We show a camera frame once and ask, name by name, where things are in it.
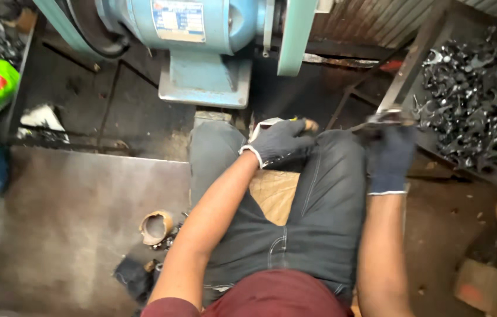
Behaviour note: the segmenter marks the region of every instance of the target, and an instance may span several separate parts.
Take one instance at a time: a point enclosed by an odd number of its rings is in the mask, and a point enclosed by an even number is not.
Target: corrugated metal wall
[[[417,29],[438,0],[342,0],[317,14],[310,40],[397,47]],[[459,0],[497,16],[497,0]]]

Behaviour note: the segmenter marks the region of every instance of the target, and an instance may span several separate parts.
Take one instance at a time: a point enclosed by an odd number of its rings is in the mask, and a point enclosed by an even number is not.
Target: maroon shirt
[[[350,317],[339,302],[314,277],[295,270],[268,270],[238,282],[203,313],[184,299],[168,297],[147,305],[141,317]]]

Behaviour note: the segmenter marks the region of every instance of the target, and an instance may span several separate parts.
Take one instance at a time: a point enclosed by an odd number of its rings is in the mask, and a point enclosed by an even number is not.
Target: wooden block
[[[466,259],[455,288],[456,298],[491,316],[497,316],[497,269]]]

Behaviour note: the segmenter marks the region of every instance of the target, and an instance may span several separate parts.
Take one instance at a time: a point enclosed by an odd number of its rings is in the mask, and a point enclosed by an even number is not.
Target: motor label
[[[153,20],[162,40],[205,42],[203,4],[153,0]]]

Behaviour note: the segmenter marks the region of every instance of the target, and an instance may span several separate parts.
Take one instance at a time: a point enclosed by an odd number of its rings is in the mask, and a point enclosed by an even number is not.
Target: metal tool
[[[366,122],[351,127],[349,131],[355,132],[362,129],[379,129],[384,126],[411,126],[415,124],[415,120],[402,116],[402,110],[400,108],[393,108],[376,112],[370,116]]]
[[[67,43],[94,60],[118,59],[136,37],[163,54],[159,97],[170,102],[245,108],[252,49],[282,33],[278,75],[297,76],[315,10],[333,0],[35,0]]]

